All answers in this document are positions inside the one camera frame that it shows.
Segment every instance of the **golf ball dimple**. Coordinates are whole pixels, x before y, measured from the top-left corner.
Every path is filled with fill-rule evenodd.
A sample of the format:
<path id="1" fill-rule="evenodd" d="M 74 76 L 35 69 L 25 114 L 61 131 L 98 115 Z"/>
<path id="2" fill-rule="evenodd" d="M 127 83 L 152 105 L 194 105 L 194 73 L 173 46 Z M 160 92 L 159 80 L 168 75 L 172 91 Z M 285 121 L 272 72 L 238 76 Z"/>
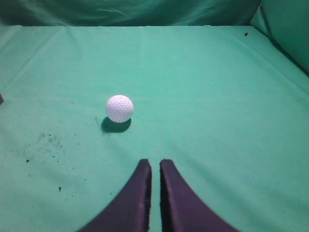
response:
<path id="1" fill-rule="evenodd" d="M 106 103 L 107 116 L 113 122 L 128 121 L 132 117 L 133 111 L 133 102 L 124 95 L 115 95 L 109 98 Z"/>

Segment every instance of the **dark purple arm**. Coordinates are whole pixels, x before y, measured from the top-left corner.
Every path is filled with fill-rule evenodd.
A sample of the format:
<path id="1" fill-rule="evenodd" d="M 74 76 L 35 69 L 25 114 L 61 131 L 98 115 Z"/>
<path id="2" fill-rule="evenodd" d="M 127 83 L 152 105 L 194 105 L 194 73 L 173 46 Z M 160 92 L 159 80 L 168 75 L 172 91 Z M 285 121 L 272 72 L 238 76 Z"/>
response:
<path id="1" fill-rule="evenodd" d="M 79 232 L 147 232 L 151 203 L 151 167 L 141 159 L 118 195 Z"/>
<path id="2" fill-rule="evenodd" d="M 2 98 L 2 96 L 1 96 L 1 94 L 0 94 L 0 105 L 1 105 L 3 102 L 4 102 L 4 100 L 3 100 L 3 98 Z"/>
<path id="3" fill-rule="evenodd" d="M 174 162 L 160 163 L 163 232 L 237 232 L 191 190 Z"/>

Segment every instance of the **green fabric surface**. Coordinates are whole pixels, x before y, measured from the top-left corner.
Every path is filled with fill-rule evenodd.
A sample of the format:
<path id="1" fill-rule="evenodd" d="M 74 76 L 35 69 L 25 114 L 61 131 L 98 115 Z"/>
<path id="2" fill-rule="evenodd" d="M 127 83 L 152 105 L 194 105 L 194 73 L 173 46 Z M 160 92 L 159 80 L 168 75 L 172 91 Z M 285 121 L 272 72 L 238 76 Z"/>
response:
<path id="1" fill-rule="evenodd" d="M 142 158 L 150 232 L 164 158 L 241 231 L 309 227 L 309 79 L 254 27 L 0 27 L 0 93 L 0 231 L 77 230 Z M 116 94 L 132 123 L 103 133 Z"/>
<path id="2" fill-rule="evenodd" d="M 257 28 L 260 32 L 268 36 L 269 38 L 273 39 L 270 33 L 269 25 L 267 24 L 267 21 L 265 20 L 265 13 L 263 12 L 263 9 L 261 6 L 257 8 L 257 11 L 255 12 L 254 16 L 251 19 L 250 22 L 255 28 Z"/>
<path id="3" fill-rule="evenodd" d="M 309 72 L 309 0 L 262 0 L 261 7 L 251 23 Z"/>
<path id="4" fill-rule="evenodd" d="M 163 26 L 248 24 L 261 0 L 2 0 L 0 24 Z"/>

